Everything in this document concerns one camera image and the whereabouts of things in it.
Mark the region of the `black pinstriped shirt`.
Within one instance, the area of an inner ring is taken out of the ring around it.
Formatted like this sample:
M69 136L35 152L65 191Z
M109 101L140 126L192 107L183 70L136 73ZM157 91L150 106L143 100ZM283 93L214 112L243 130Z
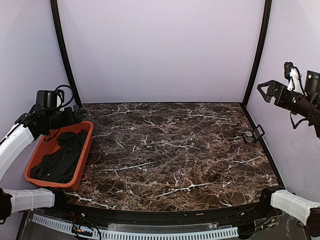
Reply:
M63 132L57 138L60 146L52 154L46 154L40 164L31 168L32 179L67 184L76 171L87 133L82 129L79 133Z

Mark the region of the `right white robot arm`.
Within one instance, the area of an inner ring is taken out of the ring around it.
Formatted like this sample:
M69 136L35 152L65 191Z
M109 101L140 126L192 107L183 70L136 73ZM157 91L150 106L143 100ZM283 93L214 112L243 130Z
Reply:
M263 99L269 103L275 98L274 105L286 109L290 113L303 116L300 122L307 121L313 126L316 137L320 137L320 84L311 80L311 85L305 85L302 94L278 81L270 80L257 86ZM255 213L266 217L274 208L279 209L304 226L312 237L320 236L320 203L299 197L287 190L274 191L270 198L266 197L255 205Z

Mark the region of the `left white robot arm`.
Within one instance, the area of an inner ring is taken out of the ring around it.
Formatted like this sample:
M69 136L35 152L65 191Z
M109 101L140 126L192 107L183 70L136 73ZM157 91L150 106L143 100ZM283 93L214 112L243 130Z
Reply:
M28 113L22 114L0 141L0 177L3 178L16 158L39 136L49 135L50 130L58 130L82 121L80 107L43 107L34 105ZM0 223L13 213L51 208L60 218L67 218L70 206L55 193L46 188L10 190L0 189Z

